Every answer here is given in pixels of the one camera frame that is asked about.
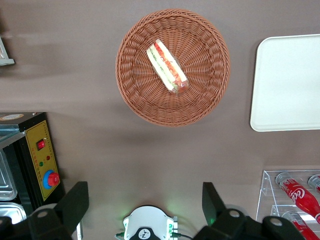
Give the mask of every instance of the white tray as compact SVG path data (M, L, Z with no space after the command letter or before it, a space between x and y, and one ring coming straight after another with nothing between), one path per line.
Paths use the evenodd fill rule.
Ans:
M320 34L260 43L250 124L258 132L320 129Z

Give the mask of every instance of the round woven basket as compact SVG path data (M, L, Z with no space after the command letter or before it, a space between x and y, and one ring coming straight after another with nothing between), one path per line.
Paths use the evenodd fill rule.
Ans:
M156 74L146 50L160 39L178 59L189 89L172 94ZM116 57L116 78L127 105L160 126L192 124L209 114L226 91L230 75L227 45L200 15L166 9L142 18L124 36Z

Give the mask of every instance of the red soda bottle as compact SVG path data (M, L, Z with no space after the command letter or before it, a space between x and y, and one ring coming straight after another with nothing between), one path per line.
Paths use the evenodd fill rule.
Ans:
M312 175L309 180L308 184L312 189L315 189L318 194L320 194L320 175Z
M306 240L320 240L297 212L287 211L282 217L292 222Z
M282 172L275 182L302 211L310 214L320 224L320 206L317 199L301 186L288 172Z

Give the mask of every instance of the yellow panel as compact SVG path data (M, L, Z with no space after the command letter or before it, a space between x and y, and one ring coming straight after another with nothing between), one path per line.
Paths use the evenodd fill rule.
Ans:
M44 140L44 147L38 150L37 143L41 140ZM55 173L58 172L47 122L44 120L39 124L29 128L26 131L26 141L31 153L33 167L39 183L42 198L43 201L45 201L57 186L52 186L50 189L46 189L43 185L44 175L49 170L53 170Z

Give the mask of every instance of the control panel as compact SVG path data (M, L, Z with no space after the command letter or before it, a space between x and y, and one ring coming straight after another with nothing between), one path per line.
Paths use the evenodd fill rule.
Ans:
M25 131L33 167L39 183L43 201L60 183L58 168L47 122L44 120Z

